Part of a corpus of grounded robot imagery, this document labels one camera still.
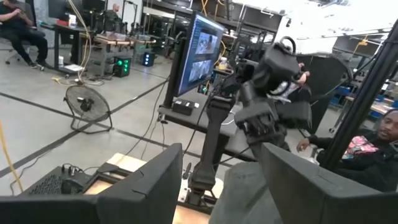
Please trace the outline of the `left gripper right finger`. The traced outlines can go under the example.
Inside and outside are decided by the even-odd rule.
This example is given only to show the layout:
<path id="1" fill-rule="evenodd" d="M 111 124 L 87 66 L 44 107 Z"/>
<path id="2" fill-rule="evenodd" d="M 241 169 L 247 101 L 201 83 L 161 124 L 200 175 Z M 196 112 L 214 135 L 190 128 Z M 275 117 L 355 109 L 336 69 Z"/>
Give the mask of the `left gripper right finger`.
<path id="1" fill-rule="evenodd" d="M 260 163 L 284 224 L 398 224 L 398 193 L 381 193 L 264 143 Z"/>

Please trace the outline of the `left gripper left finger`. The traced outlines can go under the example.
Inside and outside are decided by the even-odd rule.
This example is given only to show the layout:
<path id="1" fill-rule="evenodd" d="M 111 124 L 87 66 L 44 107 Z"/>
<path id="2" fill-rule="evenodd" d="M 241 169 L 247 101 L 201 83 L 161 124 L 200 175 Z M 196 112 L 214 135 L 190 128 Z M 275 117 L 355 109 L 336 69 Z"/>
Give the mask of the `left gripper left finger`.
<path id="1" fill-rule="evenodd" d="M 174 143 L 95 195 L 0 197 L 0 224 L 172 224 L 182 181 Z"/>

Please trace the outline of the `small black desktop device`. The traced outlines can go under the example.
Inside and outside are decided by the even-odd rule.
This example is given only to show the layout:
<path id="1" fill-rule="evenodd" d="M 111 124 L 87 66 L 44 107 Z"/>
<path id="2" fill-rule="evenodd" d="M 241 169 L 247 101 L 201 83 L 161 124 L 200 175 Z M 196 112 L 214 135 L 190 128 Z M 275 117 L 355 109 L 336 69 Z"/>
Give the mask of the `small black desktop device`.
<path id="1" fill-rule="evenodd" d="M 172 104 L 172 111 L 174 113 L 190 116 L 193 110 L 199 108 L 199 106 L 199 103 L 178 98 Z"/>

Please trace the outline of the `grey monitor desk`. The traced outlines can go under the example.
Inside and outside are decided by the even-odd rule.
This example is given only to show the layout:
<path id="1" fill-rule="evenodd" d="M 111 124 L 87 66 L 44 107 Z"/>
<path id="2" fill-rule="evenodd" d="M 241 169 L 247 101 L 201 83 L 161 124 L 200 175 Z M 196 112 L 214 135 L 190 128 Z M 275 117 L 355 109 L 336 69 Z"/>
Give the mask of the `grey monitor desk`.
<path id="1" fill-rule="evenodd" d="M 158 112 L 164 115 L 167 121 L 185 126 L 186 128 L 194 129 L 197 132 L 205 134 L 207 132 L 208 126 L 208 117 L 206 113 L 202 114 L 198 126 L 197 120 L 200 116 L 201 110 L 203 109 L 203 105 L 207 100 L 207 96 L 197 93 L 195 90 L 193 90 L 185 93 L 180 98 L 183 100 L 199 103 L 199 108 L 194 109 L 190 116 L 173 112 L 172 109 L 165 108 L 163 106 L 158 109 Z M 223 121 L 220 128 L 218 143 L 223 149 L 222 153 L 228 156 L 235 156 L 248 147 L 244 134 L 241 131 L 238 131 L 237 126 L 234 123 L 234 114 L 240 109 L 240 105 L 234 105 L 230 114 Z"/>

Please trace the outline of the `black perforated computer case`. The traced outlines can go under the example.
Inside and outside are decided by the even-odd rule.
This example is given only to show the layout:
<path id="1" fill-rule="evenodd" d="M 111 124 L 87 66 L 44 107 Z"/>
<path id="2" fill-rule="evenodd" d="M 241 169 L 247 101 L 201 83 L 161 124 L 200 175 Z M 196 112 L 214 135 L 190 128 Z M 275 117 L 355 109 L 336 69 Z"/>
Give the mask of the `black perforated computer case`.
<path id="1" fill-rule="evenodd" d="M 79 194 L 90 179 L 91 175 L 83 172 L 81 168 L 64 164 L 51 170 L 21 195 Z"/>

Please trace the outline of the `black computer monitor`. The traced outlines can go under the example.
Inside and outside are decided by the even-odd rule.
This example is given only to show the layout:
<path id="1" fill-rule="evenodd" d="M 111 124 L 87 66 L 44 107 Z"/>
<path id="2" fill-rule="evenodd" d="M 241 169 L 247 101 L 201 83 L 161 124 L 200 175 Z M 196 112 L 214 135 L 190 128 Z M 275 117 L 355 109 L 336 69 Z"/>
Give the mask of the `black computer monitor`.
<path id="1" fill-rule="evenodd" d="M 192 14 L 172 87 L 173 97 L 182 96 L 211 78 L 219 57 L 223 32 L 224 26 L 204 14 Z"/>

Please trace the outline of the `black floor fan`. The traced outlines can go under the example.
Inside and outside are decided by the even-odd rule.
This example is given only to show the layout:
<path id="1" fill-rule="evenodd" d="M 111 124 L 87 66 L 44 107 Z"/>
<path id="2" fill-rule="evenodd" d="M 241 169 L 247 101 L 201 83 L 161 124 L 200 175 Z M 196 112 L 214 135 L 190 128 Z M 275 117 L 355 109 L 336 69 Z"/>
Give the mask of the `black floor fan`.
<path id="1" fill-rule="evenodd" d="M 71 129 L 85 134 L 109 132 L 113 127 L 111 110 L 106 99 L 95 89 L 85 85 L 73 85 L 67 88 L 64 102 L 68 105 L 73 119 Z M 87 124 L 108 120 L 110 127 L 99 131 L 85 131 L 79 122 Z"/>

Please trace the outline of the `computer tower blue lights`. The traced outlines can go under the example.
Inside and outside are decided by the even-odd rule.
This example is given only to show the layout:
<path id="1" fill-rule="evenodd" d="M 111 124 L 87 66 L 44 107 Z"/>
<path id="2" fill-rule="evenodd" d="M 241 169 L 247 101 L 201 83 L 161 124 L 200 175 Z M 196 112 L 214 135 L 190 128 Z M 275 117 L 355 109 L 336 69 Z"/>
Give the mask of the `computer tower blue lights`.
<path id="1" fill-rule="evenodd" d="M 144 52 L 143 59 L 142 59 L 143 66 L 145 66 L 145 67 L 153 66 L 155 58 L 156 58 L 155 53 L 153 53 L 153 52 Z"/>

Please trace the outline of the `computer tower green lights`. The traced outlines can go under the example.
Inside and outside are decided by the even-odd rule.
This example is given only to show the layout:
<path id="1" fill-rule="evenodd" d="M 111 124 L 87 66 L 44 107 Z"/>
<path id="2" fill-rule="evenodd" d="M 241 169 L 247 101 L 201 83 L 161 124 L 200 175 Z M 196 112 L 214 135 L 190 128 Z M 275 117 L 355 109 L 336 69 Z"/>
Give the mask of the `computer tower green lights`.
<path id="1" fill-rule="evenodd" d="M 115 77 L 126 77 L 130 74 L 131 57 L 115 57 L 113 73 Z"/>

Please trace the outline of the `wooden top workbench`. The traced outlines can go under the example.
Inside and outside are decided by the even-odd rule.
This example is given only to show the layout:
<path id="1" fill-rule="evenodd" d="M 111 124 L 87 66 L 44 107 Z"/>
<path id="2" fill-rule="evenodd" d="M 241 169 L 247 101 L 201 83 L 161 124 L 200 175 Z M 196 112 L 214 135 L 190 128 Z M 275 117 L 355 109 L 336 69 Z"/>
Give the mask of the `wooden top workbench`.
<path id="1" fill-rule="evenodd" d="M 80 32 L 81 39 L 87 39 L 94 44 L 99 44 L 101 53 L 93 58 L 100 65 L 100 75 L 106 74 L 107 61 L 113 59 L 114 65 L 121 65 L 117 58 L 127 58 L 130 64 L 136 63 L 138 58 L 138 48 L 154 44 L 154 40 L 141 40 L 135 37 L 129 37 L 124 34 L 105 32 L 104 34 L 86 34 Z"/>

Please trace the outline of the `black office desk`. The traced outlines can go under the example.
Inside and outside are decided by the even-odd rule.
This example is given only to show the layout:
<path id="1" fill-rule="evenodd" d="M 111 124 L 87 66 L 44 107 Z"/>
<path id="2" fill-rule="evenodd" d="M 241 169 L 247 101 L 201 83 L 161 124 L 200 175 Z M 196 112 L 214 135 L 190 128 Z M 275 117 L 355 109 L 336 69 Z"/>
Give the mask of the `black office desk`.
<path id="1" fill-rule="evenodd" d="M 54 66 L 50 67 L 50 69 L 55 70 L 56 72 L 60 72 L 64 74 L 66 77 L 76 75 L 78 79 L 81 78 L 83 73 L 86 71 L 86 65 L 91 56 L 91 33 L 90 30 L 84 27 L 70 27 L 64 26 L 61 24 L 47 24 L 41 23 L 41 28 L 51 30 L 54 33 Z M 59 64 L 59 56 L 60 56 L 60 34 L 69 34 L 73 36 L 73 40 L 77 42 L 78 54 L 75 56 L 75 60 L 72 62 L 72 65 L 76 65 L 78 67 L 77 71 L 70 70 L 67 68 L 69 63 L 64 62 L 63 66 Z"/>

